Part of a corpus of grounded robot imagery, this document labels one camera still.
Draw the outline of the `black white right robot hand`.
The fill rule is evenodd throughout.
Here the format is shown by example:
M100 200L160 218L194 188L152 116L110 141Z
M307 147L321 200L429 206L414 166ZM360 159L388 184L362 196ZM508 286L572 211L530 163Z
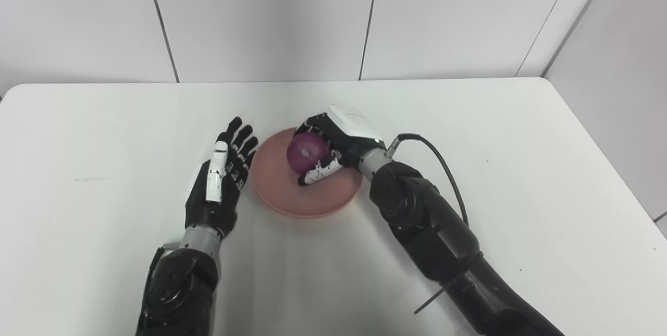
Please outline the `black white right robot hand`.
M298 177L300 186L314 184L341 168L358 169L365 153L386 150L376 127L360 111L342 104L332 104L326 112L308 117L293 136L306 132L322 137L329 149L324 158Z

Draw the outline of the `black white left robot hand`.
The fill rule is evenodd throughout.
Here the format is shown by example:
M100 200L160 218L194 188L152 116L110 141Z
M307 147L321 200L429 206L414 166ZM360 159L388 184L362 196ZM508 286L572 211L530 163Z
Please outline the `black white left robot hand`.
M235 117L219 134L185 204L185 227L208 226L226 237L235 227L236 206L259 144L253 127Z

